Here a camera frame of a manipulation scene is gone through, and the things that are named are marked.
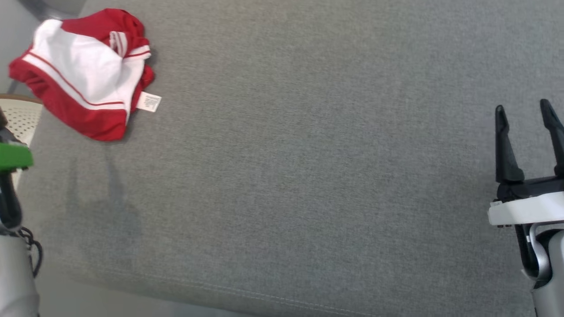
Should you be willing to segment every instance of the white care label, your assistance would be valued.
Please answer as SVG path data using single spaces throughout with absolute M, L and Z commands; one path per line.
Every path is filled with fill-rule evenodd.
M 137 102 L 137 109 L 155 112 L 157 111 L 158 104 L 161 103 L 161 99 L 161 96 L 147 94 L 142 91 Z

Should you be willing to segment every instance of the gray tablecloth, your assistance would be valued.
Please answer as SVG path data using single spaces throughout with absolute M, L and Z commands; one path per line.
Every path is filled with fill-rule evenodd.
M 494 107 L 526 176 L 564 116 L 558 1 L 101 0 L 146 26 L 156 113 L 89 140 L 44 113 L 24 175 L 47 261 L 264 316 L 530 316 L 488 224 Z

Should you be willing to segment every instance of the folded clothing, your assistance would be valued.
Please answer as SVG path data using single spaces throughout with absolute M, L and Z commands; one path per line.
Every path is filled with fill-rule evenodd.
M 72 20 L 46 20 L 29 49 L 10 63 L 57 118 L 102 141 L 123 137 L 140 93 L 154 79 L 143 24 L 124 10 Z

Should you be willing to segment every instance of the stitched seam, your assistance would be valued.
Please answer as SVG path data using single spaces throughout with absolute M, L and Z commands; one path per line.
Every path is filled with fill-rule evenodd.
M 102 272 L 107 272 L 107 273 L 111 273 L 111 274 L 117 274 L 117 275 L 125 275 L 125 276 L 129 276 L 129 277 L 134 277 L 135 275 L 128 273 L 128 272 L 123 272 L 123 271 L 119 271 L 119 270 L 115 270 L 115 269 L 110 269 L 110 268 L 106 268 L 106 267 L 101 267 L 101 271 Z M 155 280 L 155 281 L 163 281 L 164 279 L 162 278 L 158 278 L 156 276 L 150 276 L 147 274 L 143 274 L 145 275 L 145 278 L 148 280 Z M 188 286 L 191 288 L 201 288 L 201 289 L 205 289 L 205 290 L 210 290 L 213 292 L 219 292 L 219 293 L 225 293 L 225 294 L 231 294 L 231 295 L 235 295 L 235 296 L 241 296 L 241 297 L 246 297 L 246 298 L 252 298 L 255 300 L 260 300 L 260 301 L 266 301 L 266 302 L 273 302 L 273 303 L 279 303 L 282 305 L 288 305 L 288 306 L 294 306 L 294 307 L 299 307 L 299 308 L 303 308 L 303 309 L 310 309 L 310 310 L 317 310 L 317 311 L 323 311 L 323 312 L 330 312 L 331 314 L 337 314 L 337 315 L 343 315 L 343 316 L 350 316 L 347 314 L 343 314 L 341 312 L 335 312 L 335 311 L 330 311 L 330 310 L 323 310 L 323 309 L 317 309 L 317 308 L 312 308 L 312 307 L 306 307 L 306 306 L 300 306 L 300 305 L 295 305 L 295 304 L 290 304 L 290 303 L 285 303 L 285 302 L 279 302 L 279 301 L 273 301 L 273 300 L 267 300 L 265 298 L 259 298 L 259 297 L 253 297 L 253 296 L 249 296 L 249 295 L 244 295 L 244 294 L 239 294 L 239 293 L 234 293 L 234 292 L 228 292 L 226 290 L 220 290 L 220 289 L 214 289 L 211 287 L 203 287 L 203 286 L 198 286 L 198 285 L 193 285 L 192 283 L 182 283 L 179 281 L 175 281 L 175 280 L 170 280 L 172 283 L 174 284 L 178 284 L 178 285 L 184 285 L 184 286 Z
M 65 260 L 67 263 L 72 262 L 74 263 L 76 266 L 95 266 L 98 268 L 101 268 L 103 271 L 109 271 L 109 272 L 120 272 L 122 274 L 130 274 L 131 276 L 133 276 L 133 274 L 128 273 L 124 270 L 116 270 L 115 268 L 107 268 L 104 267 L 102 265 L 97 265 L 97 264 L 93 264 L 93 263 L 85 263 L 85 262 L 80 262 L 80 261 L 76 261 L 76 260 Z M 358 315 L 365 315 L 365 316 L 376 316 L 373 314 L 367 314 L 364 312 L 358 312 L 358 311 L 352 311 L 352 310 L 347 310 L 347 309 L 341 309 L 341 308 L 336 308 L 336 307 L 331 307 L 331 306 L 325 306 L 325 305 L 320 305 L 320 304 L 315 304 L 315 303 L 308 303 L 308 302 L 302 302 L 302 301 L 297 301 L 297 300 L 291 300 L 288 298 L 284 298 L 284 297 L 278 297 L 278 296 L 272 296 L 272 295 L 266 295 L 266 294 L 262 294 L 262 293 L 257 293 L 257 292 L 251 292 L 248 290 L 242 290 L 242 289 L 236 289 L 236 288 L 230 288 L 230 287 L 225 287 L 225 286 L 221 286 L 221 285 L 216 285 L 216 284 L 210 284 L 210 283 L 206 283 L 206 282 L 200 282 L 200 281 L 195 281 L 195 280 L 180 280 L 180 282 L 177 279 L 173 279 L 173 278 L 168 278 L 166 276 L 157 276 L 157 275 L 150 275 L 150 274 L 146 274 L 146 273 L 141 273 L 141 272 L 137 272 L 135 273 L 136 275 L 140 275 L 140 276 L 144 276 L 145 278 L 149 278 L 149 279 L 153 279 L 153 280 L 161 280 L 161 281 L 171 281 L 173 283 L 177 283 L 177 284 L 181 284 L 181 285 L 188 285 L 190 286 L 190 284 L 203 284 L 203 285 L 208 285 L 210 287 L 214 287 L 214 288 L 223 288 L 223 289 L 229 289 L 235 292 L 240 292 L 240 293 L 249 293 L 249 294 L 255 294 L 255 295 L 259 295 L 259 296 L 264 296 L 264 297 L 270 297 L 270 298 L 276 298 L 278 300 L 283 300 L 283 301 L 289 301 L 289 302 L 295 302 L 295 303 L 301 303 L 301 304 L 305 304 L 305 305 L 311 305 L 311 306 L 317 306 L 317 307 L 322 307 L 322 308 L 326 308 L 326 309 L 333 309 L 333 310 L 338 310 L 338 311 L 344 311 L 344 312 L 350 312 L 353 314 L 358 314 Z

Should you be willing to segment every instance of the black cable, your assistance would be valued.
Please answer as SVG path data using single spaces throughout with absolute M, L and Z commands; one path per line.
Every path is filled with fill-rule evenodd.
M 37 274 L 39 274 L 39 268 L 41 268 L 41 264 L 43 263 L 43 247 L 41 246 L 41 243 L 39 243 L 39 241 L 35 241 L 33 239 L 33 233 L 30 229 L 22 227 L 17 232 L 28 244 L 29 250 L 31 250 L 33 246 L 37 248 L 37 263 L 35 264 L 35 266 L 33 266 L 31 254 L 29 255 L 29 261 L 32 263 L 33 277 L 35 278 L 37 277 Z

